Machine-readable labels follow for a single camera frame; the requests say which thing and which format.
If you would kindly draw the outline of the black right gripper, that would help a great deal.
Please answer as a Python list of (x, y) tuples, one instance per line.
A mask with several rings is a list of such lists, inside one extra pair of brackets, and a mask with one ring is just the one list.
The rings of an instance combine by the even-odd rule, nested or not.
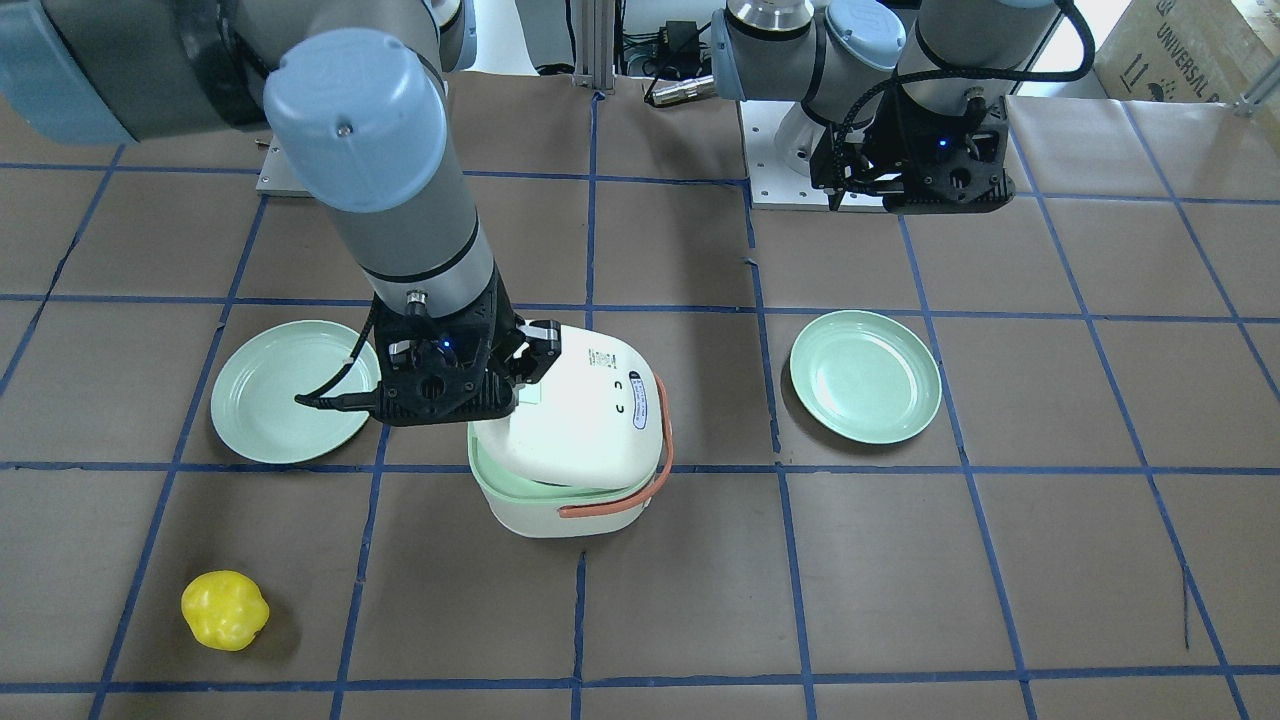
[(515, 401), (513, 386), (540, 383), (563, 351), (559, 322), (516, 319), (498, 270), (447, 316), (372, 306), (385, 401)]

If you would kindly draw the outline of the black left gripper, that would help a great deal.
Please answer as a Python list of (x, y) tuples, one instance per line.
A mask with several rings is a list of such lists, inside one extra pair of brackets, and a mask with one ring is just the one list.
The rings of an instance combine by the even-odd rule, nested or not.
[(936, 141), (934, 111), (909, 95), (884, 95), (860, 140), (847, 133), (841, 141), (837, 129), (823, 124), (810, 152), (810, 186), (826, 193), (831, 206), (847, 193), (879, 197), (886, 206), (936, 205), (920, 169)]

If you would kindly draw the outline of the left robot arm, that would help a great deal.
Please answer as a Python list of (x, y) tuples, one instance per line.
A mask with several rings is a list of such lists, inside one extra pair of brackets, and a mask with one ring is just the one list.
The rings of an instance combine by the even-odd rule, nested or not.
[(1016, 195), (1006, 97), (1085, 77), (1094, 35), (1073, 1), (728, 1), (710, 20), (716, 91), (794, 102), (814, 126), (814, 191), (899, 215), (983, 214)]

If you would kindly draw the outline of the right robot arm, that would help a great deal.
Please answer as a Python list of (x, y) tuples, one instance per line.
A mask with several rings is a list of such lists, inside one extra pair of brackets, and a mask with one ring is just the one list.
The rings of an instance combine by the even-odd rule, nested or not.
[(453, 147), (445, 77), (471, 1), (5, 1), (3, 96), (45, 137), (137, 143), (269, 129), (397, 323), (383, 377), (470, 397), (539, 382), (559, 333), (506, 297)]

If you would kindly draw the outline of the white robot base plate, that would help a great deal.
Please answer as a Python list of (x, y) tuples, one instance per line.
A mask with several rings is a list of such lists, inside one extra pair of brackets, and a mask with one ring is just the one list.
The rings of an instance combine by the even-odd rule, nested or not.
[(753, 206), (827, 211), (829, 196), (812, 186), (809, 169), (823, 128), (799, 102), (742, 101), (739, 111)]

